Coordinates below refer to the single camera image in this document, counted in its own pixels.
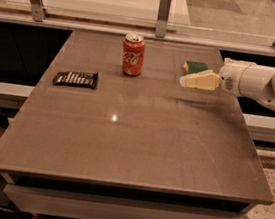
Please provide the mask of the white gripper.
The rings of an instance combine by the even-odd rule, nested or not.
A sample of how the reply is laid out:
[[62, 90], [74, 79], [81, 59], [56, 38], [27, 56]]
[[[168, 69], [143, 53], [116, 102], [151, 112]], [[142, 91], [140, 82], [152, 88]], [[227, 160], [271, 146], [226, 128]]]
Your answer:
[[226, 58], [224, 65], [219, 70], [219, 76], [213, 70], [190, 71], [180, 78], [180, 85], [186, 88], [212, 91], [219, 87], [232, 96], [241, 97], [239, 89], [240, 80], [244, 71], [251, 66], [248, 61]]

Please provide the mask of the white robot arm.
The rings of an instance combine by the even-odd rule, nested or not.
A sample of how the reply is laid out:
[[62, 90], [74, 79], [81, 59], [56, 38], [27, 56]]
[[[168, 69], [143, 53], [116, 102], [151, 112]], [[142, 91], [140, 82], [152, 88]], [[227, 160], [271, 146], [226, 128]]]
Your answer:
[[227, 94], [252, 99], [275, 111], [275, 67], [226, 58], [218, 74], [209, 69], [191, 72], [183, 75], [179, 84], [208, 91], [220, 88]]

